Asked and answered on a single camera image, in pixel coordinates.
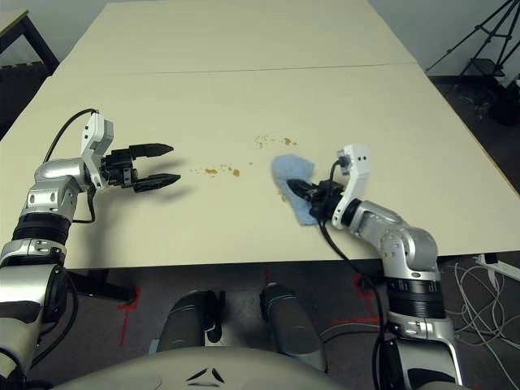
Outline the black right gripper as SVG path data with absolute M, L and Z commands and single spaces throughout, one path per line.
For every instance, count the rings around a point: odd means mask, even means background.
M 345 189 L 344 185 L 331 180 L 311 184 L 301 179 L 289 179 L 286 183 L 299 198 L 311 200 L 310 214 L 319 222 L 332 218 Z

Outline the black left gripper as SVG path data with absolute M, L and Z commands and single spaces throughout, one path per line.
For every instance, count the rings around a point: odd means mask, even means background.
M 156 174 L 138 179 L 133 161 L 140 157 L 158 157 L 173 151 L 172 146 L 162 143 L 130 145 L 127 149 L 117 149 L 101 159 L 101 173 L 105 181 L 123 189 L 133 188 L 135 193 L 160 189 L 174 184 L 181 178 L 177 174 Z

